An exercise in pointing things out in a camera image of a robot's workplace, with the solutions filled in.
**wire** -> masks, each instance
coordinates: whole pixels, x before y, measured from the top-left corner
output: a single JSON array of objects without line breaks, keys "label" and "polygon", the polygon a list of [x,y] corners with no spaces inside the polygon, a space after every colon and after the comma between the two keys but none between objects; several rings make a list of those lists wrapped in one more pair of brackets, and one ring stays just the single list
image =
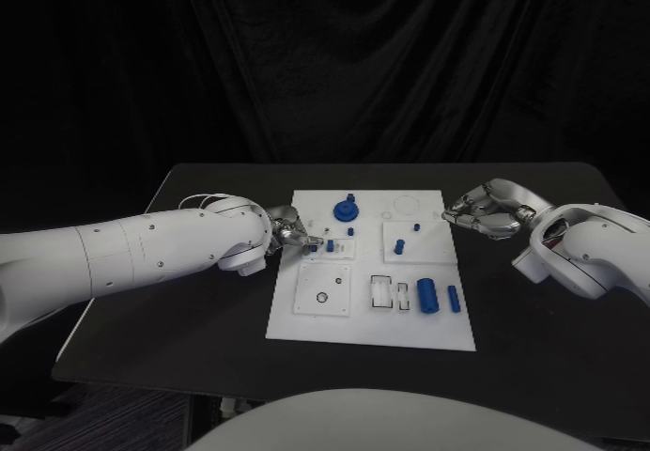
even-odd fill
[{"label": "wire", "polygon": [[231,194],[222,194],[222,193],[189,195],[189,196],[180,201],[179,209],[182,209],[183,204],[186,203],[186,201],[191,200],[191,199],[193,199],[195,197],[205,197],[205,199],[202,200],[201,205],[199,205],[199,209],[202,209],[202,208],[203,208],[203,202],[206,202],[206,200],[208,200],[211,197],[235,197],[235,196],[231,195]]}]

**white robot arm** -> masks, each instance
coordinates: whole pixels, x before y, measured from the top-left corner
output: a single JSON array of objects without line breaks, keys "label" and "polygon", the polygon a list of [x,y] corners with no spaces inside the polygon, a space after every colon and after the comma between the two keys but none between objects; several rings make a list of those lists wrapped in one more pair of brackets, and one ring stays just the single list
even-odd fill
[{"label": "white robot arm", "polygon": [[580,296],[613,287],[650,305],[650,222],[601,205],[554,205],[515,182],[490,180],[444,212],[453,224],[503,240],[523,228],[529,247],[512,264],[532,282],[551,275]]},{"label": "white robot arm", "polygon": [[65,305],[165,282],[215,263],[250,275],[286,244],[323,244],[307,236],[296,209],[264,210],[234,196],[205,209],[0,235],[0,343]]}]

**black table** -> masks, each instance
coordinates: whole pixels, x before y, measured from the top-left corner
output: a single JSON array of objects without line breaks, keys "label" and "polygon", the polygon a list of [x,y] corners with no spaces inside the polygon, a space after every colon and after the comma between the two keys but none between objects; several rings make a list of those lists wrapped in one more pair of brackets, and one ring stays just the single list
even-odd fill
[{"label": "black table", "polygon": [[[150,205],[229,193],[261,206],[299,189],[433,190],[450,203],[485,181],[518,181],[554,204],[621,208],[583,163],[182,164]],[[575,297],[510,267],[526,236],[492,241],[454,228],[477,352],[267,340],[280,256],[250,277],[216,267],[97,299],[55,367],[65,381],[273,400],[368,387],[450,397],[570,432],[650,437],[650,308],[626,290]]]}]

